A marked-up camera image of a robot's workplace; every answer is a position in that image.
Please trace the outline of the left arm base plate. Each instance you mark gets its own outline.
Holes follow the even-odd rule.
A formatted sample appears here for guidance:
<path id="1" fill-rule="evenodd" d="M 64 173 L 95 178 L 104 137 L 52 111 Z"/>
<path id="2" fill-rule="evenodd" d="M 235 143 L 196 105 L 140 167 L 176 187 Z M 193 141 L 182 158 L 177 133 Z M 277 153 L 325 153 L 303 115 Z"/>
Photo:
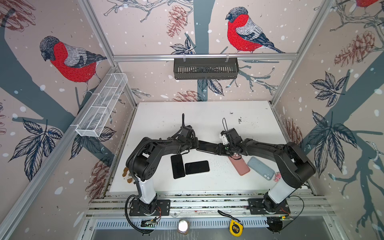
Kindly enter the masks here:
<path id="1" fill-rule="evenodd" d="M 141 216 L 168 216 L 170 214 L 170 200 L 154 199 L 149 204 L 145 204 L 141 200 L 132 200 L 128 204 L 130 217 Z"/>

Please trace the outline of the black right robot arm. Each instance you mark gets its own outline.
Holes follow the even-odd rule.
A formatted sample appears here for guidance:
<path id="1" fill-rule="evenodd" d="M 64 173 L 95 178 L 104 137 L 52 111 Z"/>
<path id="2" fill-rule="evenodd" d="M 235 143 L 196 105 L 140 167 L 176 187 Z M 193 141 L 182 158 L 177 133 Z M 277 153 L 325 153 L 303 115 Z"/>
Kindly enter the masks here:
<path id="1" fill-rule="evenodd" d="M 268 144 L 253 139 L 242 139 L 235 129 L 222 131 L 224 153 L 258 157 L 275 162 L 281 179 L 264 195 L 264 209 L 276 212 L 281 203 L 299 189 L 315 173 L 316 167 L 295 143 Z"/>

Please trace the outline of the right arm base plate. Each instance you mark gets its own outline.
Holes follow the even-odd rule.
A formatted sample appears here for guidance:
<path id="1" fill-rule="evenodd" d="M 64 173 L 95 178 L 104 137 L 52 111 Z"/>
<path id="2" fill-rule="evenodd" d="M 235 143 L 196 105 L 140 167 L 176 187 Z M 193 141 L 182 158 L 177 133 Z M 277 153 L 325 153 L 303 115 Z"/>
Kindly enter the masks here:
<path id="1" fill-rule="evenodd" d="M 290 215 L 291 211 L 287 200 L 276 204 L 272 200 L 261 198 L 248 199 L 247 209 L 251 215 Z"/>

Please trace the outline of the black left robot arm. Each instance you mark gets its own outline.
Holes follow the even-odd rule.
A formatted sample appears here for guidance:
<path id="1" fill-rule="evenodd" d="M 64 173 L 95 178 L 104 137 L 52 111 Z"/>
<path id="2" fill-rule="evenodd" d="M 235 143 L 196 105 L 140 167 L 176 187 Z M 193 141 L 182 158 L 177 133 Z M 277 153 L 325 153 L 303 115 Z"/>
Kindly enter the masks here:
<path id="1" fill-rule="evenodd" d="M 126 162 L 134 184 L 139 209 L 145 214 L 152 214 L 157 208 L 157 193 L 151 179 L 160 160 L 167 155 L 181 155 L 199 146 L 198 138 L 192 126 L 183 126 L 172 137 L 165 140 L 144 137 L 133 150 Z"/>

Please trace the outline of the black phone diagonal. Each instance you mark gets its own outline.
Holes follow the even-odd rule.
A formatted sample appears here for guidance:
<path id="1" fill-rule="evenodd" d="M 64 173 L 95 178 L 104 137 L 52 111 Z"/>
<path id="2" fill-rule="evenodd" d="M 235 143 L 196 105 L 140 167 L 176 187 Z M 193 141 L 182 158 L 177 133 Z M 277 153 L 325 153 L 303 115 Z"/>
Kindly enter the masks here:
<path id="1" fill-rule="evenodd" d="M 224 156 L 226 151 L 223 149 L 223 144 L 214 144 L 205 141 L 199 141 L 199 146 L 196 148 L 199 152 Z"/>

